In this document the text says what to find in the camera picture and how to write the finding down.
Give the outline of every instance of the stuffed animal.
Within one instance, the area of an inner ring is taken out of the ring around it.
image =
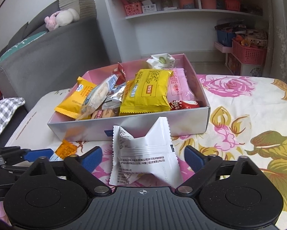
[[[80,16],[77,11],[73,8],[67,10],[61,10],[55,12],[50,17],[44,19],[46,23],[46,28],[51,31],[57,29],[58,27],[66,26],[72,22],[80,20]]]

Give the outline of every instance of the floor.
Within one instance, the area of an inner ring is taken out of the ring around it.
[[[197,74],[232,75],[223,62],[191,62]]]

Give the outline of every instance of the checkered pillow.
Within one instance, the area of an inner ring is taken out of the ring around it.
[[[0,134],[11,120],[15,111],[24,104],[24,98],[5,98],[0,100]]]

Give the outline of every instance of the tablecloth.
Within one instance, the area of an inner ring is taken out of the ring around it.
[[[183,180],[193,175],[184,161],[185,146],[205,155],[225,160],[248,155],[277,187],[284,199],[283,212],[276,226],[287,229],[287,85],[277,79],[223,75],[198,75],[211,106],[204,134],[172,137]],[[19,126],[7,146],[56,150],[61,141],[46,126],[53,111],[68,93],[56,91],[43,97]],[[112,142],[74,142],[82,155],[94,146],[103,150],[102,163],[93,175],[108,184],[112,169]],[[131,186],[165,186],[146,174]]]

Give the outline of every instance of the pink snack package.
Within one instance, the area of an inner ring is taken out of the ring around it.
[[[168,102],[170,103],[173,100],[195,100],[195,96],[188,86],[184,68],[168,68],[168,70],[173,71],[173,74],[171,77],[169,77],[168,82]]]

